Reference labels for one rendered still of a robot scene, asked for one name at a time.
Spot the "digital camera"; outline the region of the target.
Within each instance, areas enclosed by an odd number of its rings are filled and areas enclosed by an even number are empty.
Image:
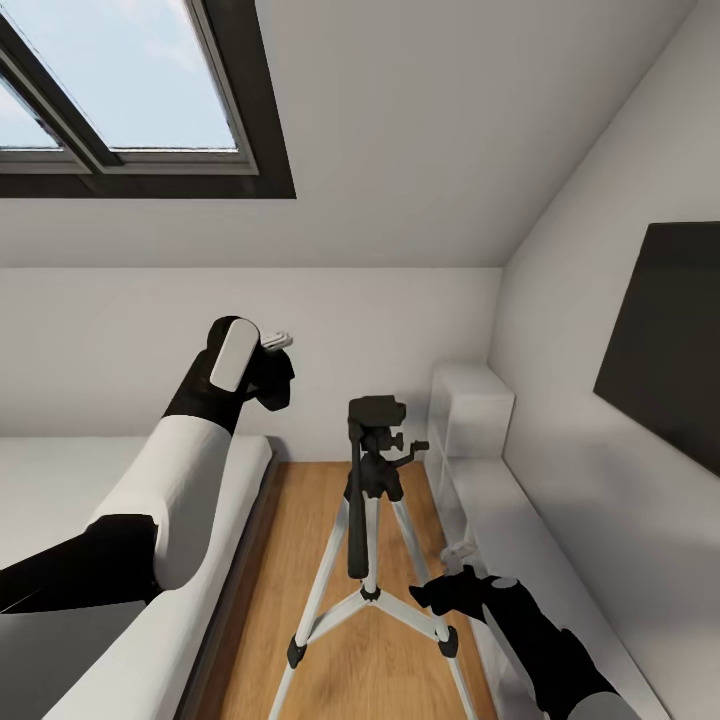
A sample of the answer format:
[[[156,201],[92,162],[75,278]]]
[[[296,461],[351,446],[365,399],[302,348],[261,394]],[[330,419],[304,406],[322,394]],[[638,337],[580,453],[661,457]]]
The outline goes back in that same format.
[[[285,354],[285,351],[282,349],[269,353],[271,358],[282,354]],[[287,381],[286,384],[280,383],[256,392],[254,396],[264,405],[265,408],[270,411],[287,408],[290,404],[290,381]]]

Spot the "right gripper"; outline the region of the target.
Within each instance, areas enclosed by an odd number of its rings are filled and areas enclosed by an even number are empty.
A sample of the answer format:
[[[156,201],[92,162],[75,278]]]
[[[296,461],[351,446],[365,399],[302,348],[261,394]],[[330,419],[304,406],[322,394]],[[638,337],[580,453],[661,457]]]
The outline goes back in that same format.
[[[471,579],[477,579],[472,565],[463,565],[458,575],[440,576],[419,587],[411,586],[409,591],[422,608],[432,607],[436,616],[443,616],[451,609],[469,615],[464,603],[464,590]]]

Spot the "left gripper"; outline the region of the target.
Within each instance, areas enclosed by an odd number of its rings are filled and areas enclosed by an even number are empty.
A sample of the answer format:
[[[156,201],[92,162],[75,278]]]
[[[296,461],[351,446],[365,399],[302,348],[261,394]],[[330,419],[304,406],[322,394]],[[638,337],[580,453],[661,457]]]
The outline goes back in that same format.
[[[271,358],[269,355],[268,358],[270,359],[268,370],[266,370],[263,376],[260,376],[260,378],[252,378],[252,382],[250,382],[248,394],[251,393],[252,396],[254,396],[256,392],[280,383],[286,384],[287,381],[295,378],[294,368],[292,368],[288,354],[285,353],[274,358]],[[246,394],[246,398],[248,398],[248,394]]]

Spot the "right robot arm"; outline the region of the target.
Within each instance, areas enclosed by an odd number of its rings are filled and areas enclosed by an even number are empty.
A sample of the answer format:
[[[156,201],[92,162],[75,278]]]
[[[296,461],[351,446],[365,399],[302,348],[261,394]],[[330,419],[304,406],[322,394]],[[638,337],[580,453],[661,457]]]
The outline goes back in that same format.
[[[587,649],[567,628],[559,631],[514,577],[477,579],[460,560],[476,551],[465,539],[440,552],[444,573],[409,591],[436,616],[451,609],[489,626],[511,667],[550,720],[641,720],[598,672]]]

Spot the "camera tripod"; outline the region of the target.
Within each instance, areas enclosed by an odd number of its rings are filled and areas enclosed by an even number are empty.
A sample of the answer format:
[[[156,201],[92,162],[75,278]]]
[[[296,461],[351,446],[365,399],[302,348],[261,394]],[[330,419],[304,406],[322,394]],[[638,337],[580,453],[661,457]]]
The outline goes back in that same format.
[[[404,601],[377,587],[379,505],[383,491],[387,492],[401,528],[419,586],[424,587],[431,576],[425,561],[411,516],[403,495],[397,469],[414,460],[415,452],[429,449],[429,441],[411,443],[410,455],[387,461],[380,454],[396,445],[404,448],[403,432],[392,436],[391,427],[400,426],[406,418],[406,405],[394,395],[364,396],[349,401],[348,436],[352,444],[352,469],[337,519],[324,552],[313,588],[305,607],[297,634],[287,649],[288,663],[268,720],[278,720],[298,662],[303,660],[307,647],[346,621],[367,605],[376,605],[397,619],[437,641],[441,653],[447,657],[457,684],[468,720],[477,716],[467,689],[457,651],[459,640],[453,625],[443,616],[436,616],[428,606],[431,617],[409,607]],[[348,531],[347,573],[360,579],[363,588],[342,600],[338,605],[317,617],[341,545]]]

